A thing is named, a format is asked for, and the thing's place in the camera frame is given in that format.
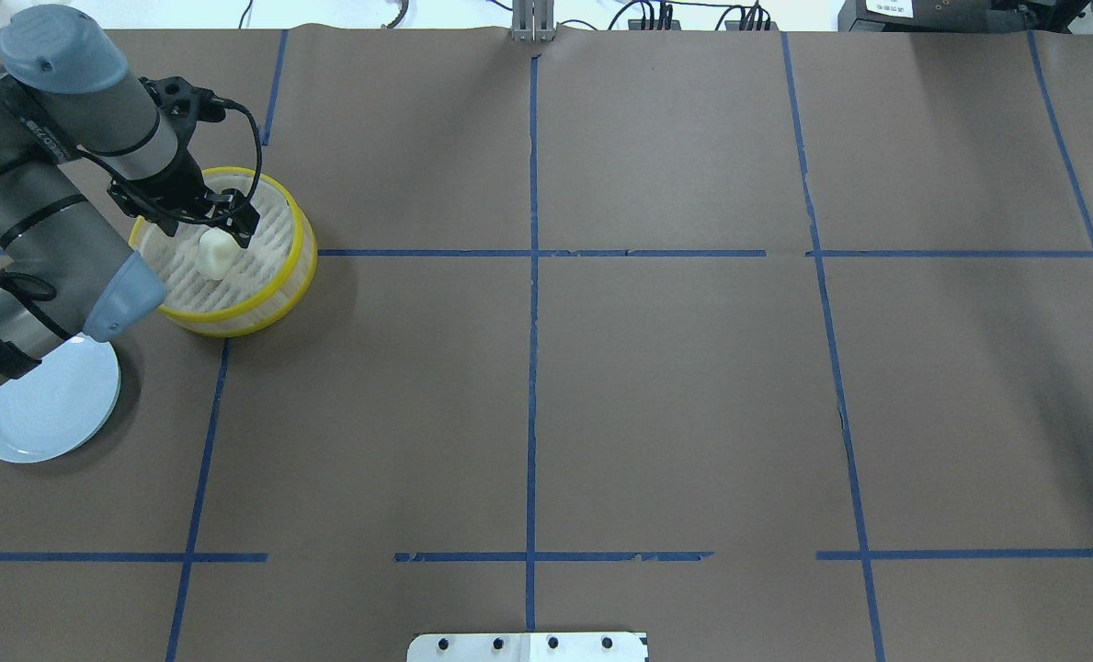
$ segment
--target white object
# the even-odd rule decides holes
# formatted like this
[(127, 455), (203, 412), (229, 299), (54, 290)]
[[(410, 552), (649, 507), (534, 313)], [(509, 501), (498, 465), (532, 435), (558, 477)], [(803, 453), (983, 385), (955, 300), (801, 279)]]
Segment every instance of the white object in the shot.
[(0, 460), (43, 462), (92, 438), (121, 392), (117, 352), (77, 335), (0, 386)]
[(638, 633), (418, 636), (408, 647), (408, 662), (646, 662), (645, 641)]
[(240, 259), (240, 245), (226, 230), (211, 227), (199, 238), (199, 251), (193, 257), (193, 268), (207, 281), (222, 281)]
[[(251, 178), (239, 173), (205, 175), (207, 186), (215, 191), (239, 189), (247, 191)], [(260, 223), (247, 250), (236, 245), (235, 261), (223, 272), (221, 281), (199, 271), (199, 256), (204, 251), (202, 237), (222, 229), (204, 225), (180, 225), (175, 237), (161, 232), (146, 232), (138, 245), (138, 252), (166, 282), (166, 300), (163, 306), (187, 314), (210, 314), (225, 310), (247, 302), (265, 289), (281, 273), (290, 248), (293, 247), (293, 209), (284, 193), (261, 180), (251, 203), (260, 212)]]
[(913, 0), (867, 0), (865, 8), (874, 14), (903, 19), (913, 17)]

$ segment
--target yellow bowl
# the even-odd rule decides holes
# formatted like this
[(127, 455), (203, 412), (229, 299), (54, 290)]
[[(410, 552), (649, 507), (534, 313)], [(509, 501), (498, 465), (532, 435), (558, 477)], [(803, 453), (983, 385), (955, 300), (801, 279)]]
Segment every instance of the yellow bowl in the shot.
[[(255, 173), (244, 167), (214, 167), (202, 172), (205, 179), (209, 177), (244, 175), (247, 176), (248, 185), (251, 185), (251, 176)], [(260, 186), (270, 186), (277, 189), (285, 198), (286, 204), (292, 212), (293, 233), (292, 243), (289, 248), (281, 271), (277, 272), (269, 281), (268, 285), (260, 288), (251, 297), (235, 303), (219, 310), (175, 310), (172, 307), (162, 305), (158, 310), (166, 317), (175, 320), (177, 326), (195, 331), (197, 334), (216, 336), (218, 339), (232, 339), (235, 335), (251, 334), (259, 331), (272, 322), (277, 322), (297, 305), (309, 283), (314, 281), (314, 272), (318, 264), (318, 248), (314, 229), (309, 226), (305, 212), (299, 209), (297, 201), (286, 191), (279, 181), (265, 175), (260, 176)], [(145, 239), (156, 232), (161, 235), (158, 226), (153, 225), (139, 217), (130, 232), (130, 246), (139, 252), (142, 251)], [(160, 271), (156, 264), (151, 264), (155, 272)]]

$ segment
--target label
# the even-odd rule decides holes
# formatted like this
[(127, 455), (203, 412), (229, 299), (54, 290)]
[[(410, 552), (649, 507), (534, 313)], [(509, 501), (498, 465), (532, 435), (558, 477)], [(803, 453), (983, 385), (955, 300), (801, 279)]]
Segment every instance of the label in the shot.
[(913, 17), (913, 0), (866, 0), (865, 8), (886, 16)]

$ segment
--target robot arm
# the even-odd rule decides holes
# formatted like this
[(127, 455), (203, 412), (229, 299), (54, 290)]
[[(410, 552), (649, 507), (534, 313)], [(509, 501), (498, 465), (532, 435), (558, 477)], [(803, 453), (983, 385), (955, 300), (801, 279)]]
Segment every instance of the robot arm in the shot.
[[(142, 257), (58, 164), (87, 158), (113, 176), (109, 194), (167, 235), (179, 223), (223, 227), (242, 247), (259, 214), (235, 189), (207, 188), (188, 142), (197, 121), (239, 104), (181, 79), (131, 74), (87, 15), (61, 4), (25, 9), (0, 33), (0, 386), (84, 331), (109, 340), (163, 302)], [(257, 173), (260, 166), (257, 140)]]

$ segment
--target black device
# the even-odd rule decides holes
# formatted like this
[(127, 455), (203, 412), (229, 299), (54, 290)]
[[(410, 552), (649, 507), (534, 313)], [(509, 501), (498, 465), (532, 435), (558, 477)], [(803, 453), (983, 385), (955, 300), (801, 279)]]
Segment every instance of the black device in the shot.
[(1067, 32), (1090, 0), (845, 0), (841, 32)]

